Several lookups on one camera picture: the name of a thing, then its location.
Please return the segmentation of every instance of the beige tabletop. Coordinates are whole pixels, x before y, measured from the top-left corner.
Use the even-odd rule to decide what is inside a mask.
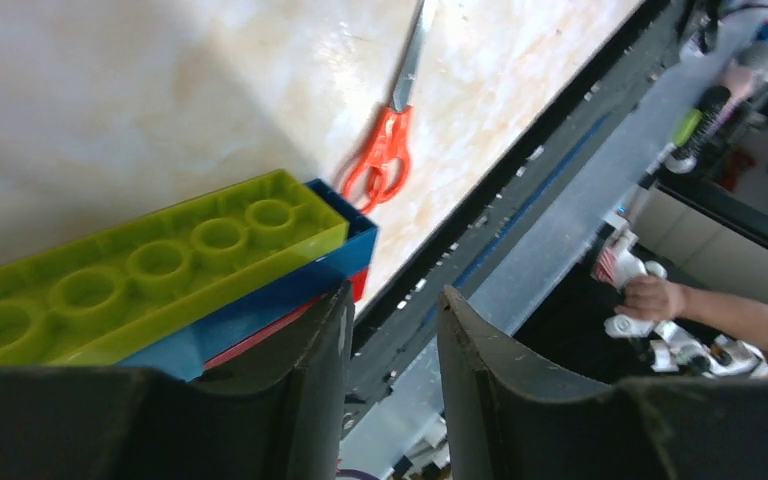
[[[441,0],[365,300],[639,0]],[[414,0],[0,1],[0,264],[276,168],[337,178]]]

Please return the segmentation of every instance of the scissors blade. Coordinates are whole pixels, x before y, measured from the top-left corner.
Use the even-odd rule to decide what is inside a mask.
[[[437,11],[437,2],[438,0],[419,0],[410,43],[405,50],[402,68],[399,70],[399,76],[396,77],[393,98],[390,101],[390,107],[396,112],[403,112],[408,106],[413,82],[416,80],[419,52],[422,50],[422,44],[425,42],[428,31],[431,29],[434,13]]]

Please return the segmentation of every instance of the table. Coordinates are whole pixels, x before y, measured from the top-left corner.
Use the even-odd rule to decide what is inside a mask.
[[[415,7],[30,3],[0,2],[0,264],[275,168],[335,181]],[[372,214],[366,299],[638,3],[441,2],[413,95],[414,171]]]

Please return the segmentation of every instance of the green object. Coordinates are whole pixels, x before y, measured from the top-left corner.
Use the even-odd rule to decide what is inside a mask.
[[[699,125],[700,120],[702,120],[702,112],[697,109],[691,110],[690,113],[684,117],[684,121],[681,122],[681,126],[673,137],[673,144],[680,147],[687,143],[690,136],[693,135],[696,126]]]
[[[0,267],[0,365],[113,364],[347,233],[279,170]]]

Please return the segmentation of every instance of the person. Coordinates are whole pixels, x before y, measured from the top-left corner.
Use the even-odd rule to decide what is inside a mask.
[[[651,253],[642,251],[637,256]],[[655,257],[668,278],[633,279],[624,298],[577,265],[514,335],[520,343],[556,364],[603,383],[628,376],[661,376],[632,342],[609,337],[604,321],[617,313],[660,322],[672,319],[704,344],[721,334],[753,345],[768,363],[768,305],[706,291],[692,277]]]
[[[625,288],[616,313],[660,322],[683,318],[755,346],[768,364],[768,305],[726,293],[706,291],[644,275]]]

